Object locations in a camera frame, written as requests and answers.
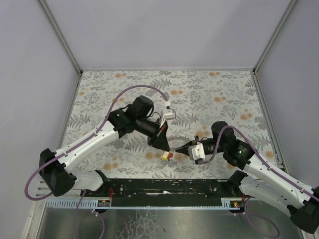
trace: gray wall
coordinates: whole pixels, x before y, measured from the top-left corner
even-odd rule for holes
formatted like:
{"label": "gray wall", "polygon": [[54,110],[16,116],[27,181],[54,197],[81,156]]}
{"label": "gray wall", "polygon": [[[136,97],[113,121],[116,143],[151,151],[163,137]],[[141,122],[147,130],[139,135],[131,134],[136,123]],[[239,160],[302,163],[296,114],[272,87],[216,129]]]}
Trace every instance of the gray wall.
{"label": "gray wall", "polygon": [[35,0],[0,1],[0,237],[18,239],[23,193],[43,149],[55,149],[77,75]]}
{"label": "gray wall", "polygon": [[319,185],[319,2],[299,2],[259,77],[291,174]]}
{"label": "gray wall", "polygon": [[252,68],[290,0],[47,0],[83,69]]}

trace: floral tablecloth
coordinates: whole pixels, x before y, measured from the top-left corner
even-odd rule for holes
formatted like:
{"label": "floral tablecloth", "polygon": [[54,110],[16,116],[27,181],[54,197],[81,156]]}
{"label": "floral tablecloth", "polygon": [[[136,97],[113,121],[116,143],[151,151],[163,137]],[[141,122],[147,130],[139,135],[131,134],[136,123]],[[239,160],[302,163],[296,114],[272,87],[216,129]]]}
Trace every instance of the floral tablecloth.
{"label": "floral tablecloth", "polygon": [[[176,110],[177,119],[168,122],[171,147],[181,146],[195,135],[212,137],[211,125],[223,120],[239,128],[260,153],[275,162],[249,71],[86,71],[63,145],[91,131],[104,119],[118,93],[137,84],[160,89]],[[126,92],[114,109],[132,103],[140,95],[152,99],[155,111],[163,108],[163,97],[159,93],[140,88]],[[100,169],[110,178],[227,179],[236,170],[222,155],[217,155],[210,164],[195,165],[183,154],[175,153],[170,161],[162,161],[161,154],[160,150],[148,147],[147,138],[135,131],[101,147],[78,168]]]}

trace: cable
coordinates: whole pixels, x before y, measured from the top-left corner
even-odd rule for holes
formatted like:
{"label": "cable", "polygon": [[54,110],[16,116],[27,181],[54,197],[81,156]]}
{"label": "cable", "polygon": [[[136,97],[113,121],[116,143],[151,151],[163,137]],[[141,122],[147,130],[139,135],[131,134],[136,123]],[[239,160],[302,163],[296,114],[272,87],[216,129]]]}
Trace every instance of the cable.
{"label": "cable", "polygon": [[[160,91],[159,89],[157,89],[157,88],[155,88],[155,87],[153,87],[153,86],[136,85],[136,86],[128,87],[128,88],[126,88],[125,90],[121,91],[121,92],[119,93],[119,95],[115,97],[115,99],[113,100],[113,102],[112,102],[112,104],[111,104],[111,106],[110,106],[110,108],[109,108],[109,111],[107,112],[107,114],[106,114],[106,116],[105,116],[103,122],[101,123],[101,125],[97,128],[96,132],[99,132],[99,131],[103,128],[103,126],[106,124],[106,122],[108,121],[109,115],[110,115],[110,113],[111,113],[111,111],[112,111],[113,106],[115,105],[116,101],[121,97],[121,95],[124,94],[126,91],[131,90],[131,89],[133,89],[133,88],[150,88],[150,89],[153,89],[153,90],[159,92],[159,93],[163,96],[163,98],[165,99],[165,101],[168,101],[168,99],[167,99],[167,97],[165,96],[165,94],[164,94],[162,91]],[[89,137],[87,137],[86,139],[84,139],[84,140],[82,140],[81,142],[79,142],[77,145],[75,145],[75,146],[73,146],[72,148],[70,148],[69,150],[67,150],[67,151],[66,151],[66,154],[69,154],[69,153],[72,152],[73,150],[77,149],[78,147],[80,147],[81,145],[83,145],[84,143],[86,143],[87,141],[89,141],[90,139],[92,139],[94,136],[95,136],[94,133],[91,134]],[[25,196],[26,196],[28,199],[30,199],[30,200],[32,200],[32,201],[39,201],[39,200],[45,199],[45,198],[47,198],[47,197],[49,197],[49,196],[52,195],[52,192],[51,192],[51,193],[49,193],[49,194],[47,194],[47,195],[45,195],[45,196],[43,196],[43,197],[34,198],[34,197],[32,197],[32,196],[29,195],[29,192],[28,192],[29,185],[30,185],[31,181],[33,180],[33,178],[34,178],[42,169],[44,169],[44,168],[45,168],[46,166],[48,166],[49,164],[55,162],[56,160],[62,158],[63,156],[65,156],[64,153],[63,153],[63,154],[60,154],[59,156],[56,156],[55,158],[51,159],[50,161],[48,161],[48,162],[46,162],[46,163],[44,163],[42,166],[40,166],[40,167],[30,176],[30,178],[28,179],[28,181],[26,182],[25,187],[24,187],[24,194],[25,194]]]}
{"label": "cable", "polygon": [[213,152],[213,155],[212,157],[208,160],[208,161],[204,161],[202,164],[204,163],[208,163],[210,161],[213,160],[213,158],[215,157],[216,153],[217,153],[217,150],[218,150],[218,147],[219,147],[219,143],[220,143],[220,139],[221,139],[221,136],[224,132],[225,129],[227,128],[231,128],[233,130],[235,130],[236,132],[238,132],[240,134],[240,136],[242,136],[244,138],[244,140],[248,143],[248,145],[251,147],[251,149],[254,151],[254,153],[257,155],[257,157],[260,159],[260,161],[262,161],[262,163],[270,170],[272,171],[274,174],[276,174],[278,177],[284,179],[286,182],[288,182],[289,184],[291,184],[292,186],[294,186],[295,188],[297,188],[298,190],[302,191],[303,193],[305,193],[307,196],[313,198],[314,200],[316,200],[317,202],[319,202],[319,198],[317,198],[316,196],[314,196],[312,193],[306,191],[305,189],[303,189],[301,186],[299,186],[298,184],[294,183],[293,181],[291,181],[289,178],[285,177],[284,175],[281,175],[279,172],[277,172],[275,169],[273,169],[270,164],[268,164],[264,159],[263,157],[259,154],[259,152],[255,149],[255,147],[252,145],[252,143],[250,142],[250,140],[239,130],[237,129],[236,127],[234,126],[231,126],[231,125],[226,125],[224,126],[219,135],[218,135],[218,138],[217,138],[217,141],[216,141],[216,145],[215,145],[215,148],[214,148],[214,152]]}
{"label": "cable", "polygon": [[[83,200],[85,194],[86,194],[86,189],[83,191],[82,197],[81,197],[80,201],[78,202],[78,204],[76,205],[76,208],[75,208],[75,213],[74,213],[74,218],[73,218],[73,235],[74,235],[74,238],[75,238],[75,239],[78,238],[78,237],[76,236],[76,230],[75,230],[76,215],[77,215],[79,206],[80,206],[81,201]],[[103,217],[101,216],[101,214],[97,213],[97,215],[100,217],[100,219],[101,219],[101,221],[102,221],[102,232],[101,232],[101,235],[100,235],[100,237],[99,237],[99,239],[101,239],[101,238],[103,237],[103,235],[104,235],[105,223],[104,223],[104,219],[103,219]]]}
{"label": "cable", "polygon": [[[278,226],[277,226],[273,221],[271,221],[269,218],[267,218],[267,217],[265,217],[265,216],[263,216],[263,215],[247,212],[248,201],[249,201],[250,199],[252,199],[252,198],[253,198],[253,197],[249,197],[249,198],[246,200],[245,207],[244,207],[244,212],[245,212],[245,215],[246,215],[246,218],[247,218],[248,223],[253,227],[253,229],[255,229],[255,230],[256,230],[257,232],[259,232],[260,234],[264,235],[265,237],[268,237],[268,238],[278,238],[278,237],[280,237],[280,234],[281,234],[281,233],[280,233],[280,230],[279,230]],[[249,215],[250,215],[250,216],[259,217],[259,218],[262,218],[262,219],[264,219],[264,220],[269,221],[269,222],[276,228],[276,230],[277,230],[277,235],[276,235],[276,236],[270,236],[270,235],[267,235],[267,234],[263,233],[261,230],[259,230],[257,227],[255,227],[255,226],[252,224],[250,218],[248,217]]]}

